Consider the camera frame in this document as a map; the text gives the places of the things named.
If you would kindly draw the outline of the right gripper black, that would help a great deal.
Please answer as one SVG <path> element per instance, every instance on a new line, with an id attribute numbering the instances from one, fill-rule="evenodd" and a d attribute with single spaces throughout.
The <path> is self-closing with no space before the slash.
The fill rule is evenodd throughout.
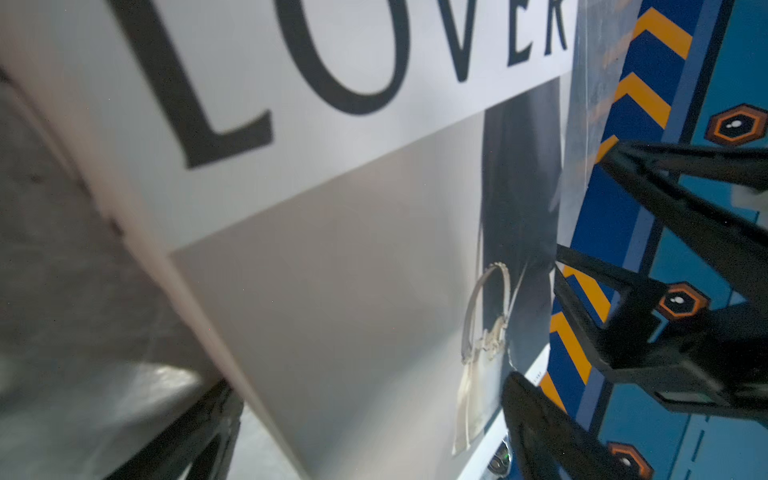
<path id="1" fill-rule="evenodd" d="M 767 151 L 620 141 L 599 162 L 646 210 L 754 306 L 767 304 L 767 230 L 705 200 L 679 173 L 767 189 Z M 554 294 L 592 366 L 672 412 L 767 417 L 767 318 L 747 302 L 711 309 L 666 285 L 559 245 Z"/>

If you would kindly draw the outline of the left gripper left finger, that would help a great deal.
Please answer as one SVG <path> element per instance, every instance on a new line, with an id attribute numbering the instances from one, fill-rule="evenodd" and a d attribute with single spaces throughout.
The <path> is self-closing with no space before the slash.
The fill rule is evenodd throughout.
<path id="1" fill-rule="evenodd" d="M 239 436 L 243 409 L 243 400 L 230 384 L 219 381 L 106 478 L 225 479 Z"/>

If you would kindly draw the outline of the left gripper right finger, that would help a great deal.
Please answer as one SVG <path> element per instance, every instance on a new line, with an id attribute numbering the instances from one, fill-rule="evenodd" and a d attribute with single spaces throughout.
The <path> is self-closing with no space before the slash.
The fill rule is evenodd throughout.
<path id="1" fill-rule="evenodd" d="M 634 479 L 636 474 L 524 375 L 514 371 L 503 385 L 501 406 L 525 479 Z"/>

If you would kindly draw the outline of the white LOVER magazine book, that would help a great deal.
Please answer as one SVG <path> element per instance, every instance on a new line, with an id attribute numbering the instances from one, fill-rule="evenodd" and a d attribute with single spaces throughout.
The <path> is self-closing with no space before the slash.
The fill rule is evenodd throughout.
<path id="1" fill-rule="evenodd" d="M 475 479 L 545 370 L 575 1 L 5 1 L 1 67 L 306 479 Z"/>

